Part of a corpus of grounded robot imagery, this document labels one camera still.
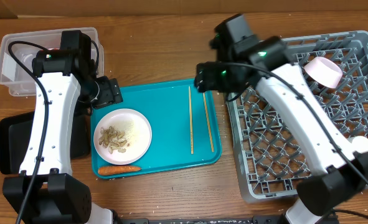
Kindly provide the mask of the peanut shells pile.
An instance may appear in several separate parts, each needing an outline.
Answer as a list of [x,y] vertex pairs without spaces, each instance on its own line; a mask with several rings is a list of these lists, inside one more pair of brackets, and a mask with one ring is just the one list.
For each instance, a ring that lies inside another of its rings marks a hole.
[[128,140],[125,136],[126,133],[124,131],[116,129],[114,126],[101,128],[98,144],[108,149],[110,154],[113,154],[115,151],[125,153],[128,147]]

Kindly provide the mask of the white cup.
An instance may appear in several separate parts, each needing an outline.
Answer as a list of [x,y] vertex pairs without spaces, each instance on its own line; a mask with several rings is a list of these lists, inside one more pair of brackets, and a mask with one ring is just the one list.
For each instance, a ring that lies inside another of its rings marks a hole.
[[368,138],[365,136],[355,136],[347,139],[351,143],[352,153],[368,152]]

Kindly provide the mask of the pink bowl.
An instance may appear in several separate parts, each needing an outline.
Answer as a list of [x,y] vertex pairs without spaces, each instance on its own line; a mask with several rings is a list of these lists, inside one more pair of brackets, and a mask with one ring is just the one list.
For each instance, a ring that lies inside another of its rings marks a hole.
[[332,89],[338,86],[342,78],[340,67],[324,57],[315,57],[304,66],[304,70],[314,81]]

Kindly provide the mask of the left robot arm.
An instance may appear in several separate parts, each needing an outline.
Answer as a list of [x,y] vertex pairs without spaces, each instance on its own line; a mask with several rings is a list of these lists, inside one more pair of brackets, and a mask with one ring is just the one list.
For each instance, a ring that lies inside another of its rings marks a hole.
[[92,202],[90,189],[72,175],[70,143],[75,110],[122,102],[115,79],[98,77],[97,44],[80,30],[65,30],[60,47],[39,47],[26,72],[36,101],[27,152],[2,192],[18,223],[119,223],[118,214]]

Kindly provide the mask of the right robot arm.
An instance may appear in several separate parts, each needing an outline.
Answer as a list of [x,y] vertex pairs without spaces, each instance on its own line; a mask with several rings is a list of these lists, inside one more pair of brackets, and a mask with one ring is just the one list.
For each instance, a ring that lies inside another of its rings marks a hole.
[[298,199],[280,223],[321,223],[368,186],[368,139],[345,138],[323,111],[277,36],[259,40],[242,14],[215,28],[214,62],[199,63],[197,91],[218,91],[235,101],[254,88],[281,116],[308,163],[311,177],[297,187]]

